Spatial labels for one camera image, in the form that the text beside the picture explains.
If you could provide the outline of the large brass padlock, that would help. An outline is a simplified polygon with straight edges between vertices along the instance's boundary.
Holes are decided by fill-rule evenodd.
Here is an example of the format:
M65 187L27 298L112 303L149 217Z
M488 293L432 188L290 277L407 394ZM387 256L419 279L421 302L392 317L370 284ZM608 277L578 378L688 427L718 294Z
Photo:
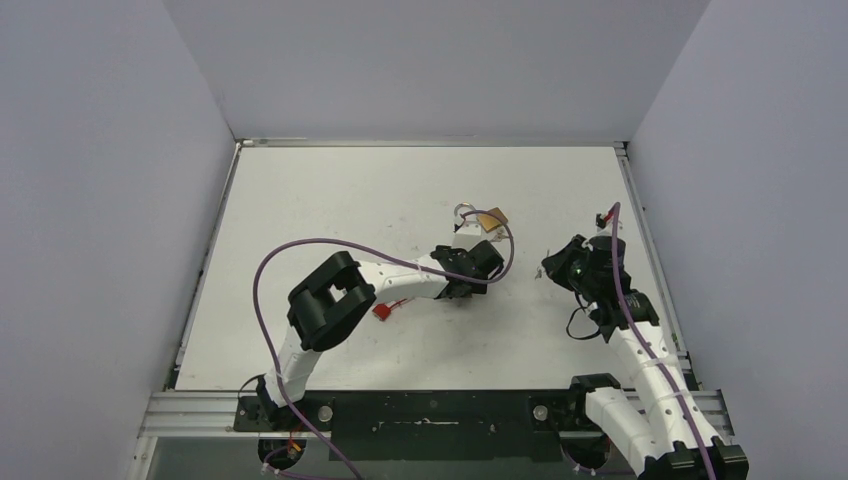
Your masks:
M465 224L476 223L481 226L484 232L491 233L508 223L507 217L499 208L480 210L468 202L457 204L454 207L453 215L455 231Z

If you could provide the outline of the red cable padlock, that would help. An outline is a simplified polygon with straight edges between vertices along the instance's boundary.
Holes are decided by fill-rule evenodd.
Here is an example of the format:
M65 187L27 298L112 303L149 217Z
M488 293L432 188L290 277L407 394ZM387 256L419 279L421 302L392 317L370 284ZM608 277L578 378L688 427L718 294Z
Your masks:
M401 299L390 303L376 304L372 310L372 315L380 322L385 322L392 313L411 302L411 299Z

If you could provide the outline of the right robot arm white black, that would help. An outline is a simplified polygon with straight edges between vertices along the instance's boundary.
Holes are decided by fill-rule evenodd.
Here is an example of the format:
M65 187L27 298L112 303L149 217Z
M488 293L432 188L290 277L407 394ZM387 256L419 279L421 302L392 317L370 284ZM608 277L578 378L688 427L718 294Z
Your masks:
M626 244L609 235L574 236L541 262L546 276L588 307L604 344L624 367L635 407L611 374L576 376L565 402L577 428L598 427L640 479L744 479L749 461L727 443L688 389L649 298L630 285Z

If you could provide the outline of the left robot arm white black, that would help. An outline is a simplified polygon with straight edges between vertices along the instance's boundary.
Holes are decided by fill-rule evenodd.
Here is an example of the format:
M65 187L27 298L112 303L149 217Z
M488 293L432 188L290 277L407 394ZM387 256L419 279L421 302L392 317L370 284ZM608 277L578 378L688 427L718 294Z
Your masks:
M471 248L438 245L418 258L404 260L364 245L326 239L337 247L288 294L288 326L275 345L260 304L260 283L270 262L288 249L308 245L303 239L272 250L259 264L252 301L272 366L257 387L259 416L282 431L297 420L309 377L323 352L344 343L363 318L379 304L411 299L463 299L486 293L502 280L514 256L501 255L489 240Z

